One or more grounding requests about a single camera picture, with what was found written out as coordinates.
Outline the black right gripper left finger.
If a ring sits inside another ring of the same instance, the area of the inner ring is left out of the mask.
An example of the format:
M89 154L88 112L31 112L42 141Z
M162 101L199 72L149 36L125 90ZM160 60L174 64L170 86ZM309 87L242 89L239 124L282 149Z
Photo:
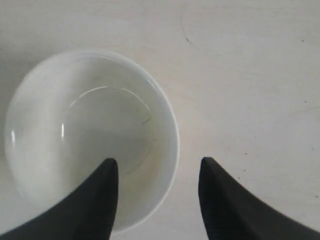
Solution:
M118 164L105 159L72 193L2 240L108 240L118 205Z

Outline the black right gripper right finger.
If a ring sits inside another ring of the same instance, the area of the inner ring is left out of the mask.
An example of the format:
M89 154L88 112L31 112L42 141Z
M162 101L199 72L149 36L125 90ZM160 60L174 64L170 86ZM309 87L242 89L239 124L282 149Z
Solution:
M198 198L210 240L318 240L320 233L278 212L212 157L201 160Z

